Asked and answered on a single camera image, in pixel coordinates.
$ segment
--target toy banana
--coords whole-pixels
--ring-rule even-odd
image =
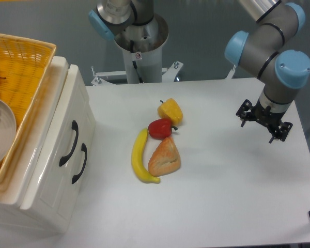
[[[146,146],[147,138],[148,138],[148,130],[147,128],[144,128],[139,133],[133,145],[132,158],[131,158],[132,167],[136,176],[139,178],[140,181],[145,183],[159,183],[161,179],[152,176],[148,172],[148,170],[145,169],[143,164],[143,153]]]

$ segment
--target toy bread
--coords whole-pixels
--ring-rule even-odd
[[[180,168],[180,155],[172,137],[165,138],[148,162],[148,171],[155,177],[175,172]]]

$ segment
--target woven basket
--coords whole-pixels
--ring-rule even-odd
[[[6,78],[0,79],[0,99],[10,106],[17,123],[15,140],[0,163],[0,181],[26,131],[55,51],[54,44],[0,34],[0,77]]]

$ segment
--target white table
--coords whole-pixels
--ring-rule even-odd
[[[235,116],[256,103],[255,79],[88,86],[97,126],[81,191],[63,235],[0,226],[0,247],[218,247],[310,242],[310,155],[293,103],[285,142]],[[131,167],[138,132],[176,99],[181,169],[160,184]],[[149,139],[147,164],[159,141]]]

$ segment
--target black drawer handle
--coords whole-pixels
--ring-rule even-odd
[[[85,159],[84,159],[84,163],[83,163],[83,168],[81,170],[81,172],[79,172],[77,175],[74,175],[72,177],[72,184],[74,184],[75,182],[78,181],[78,179],[82,176],[82,173],[84,172],[85,166],[86,166],[86,161],[87,161],[87,147],[86,145],[83,143],[82,144],[82,151],[85,152]]]
[[[73,154],[73,152],[74,152],[74,150],[76,148],[76,145],[77,145],[77,141],[78,141],[78,124],[77,124],[77,122],[75,120],[72,121],[71,129],[76,131],[76,137],[74,138],[73,145],[72,145],[72,148],[71,148],[71,151],[69,152],[69,154],[66,155],[66,156],[63,156],[60,159],[60,163],[59,163],[60,167],[68,162],[68,160],[71,158],[71,156],[72,156],[72,154]]]

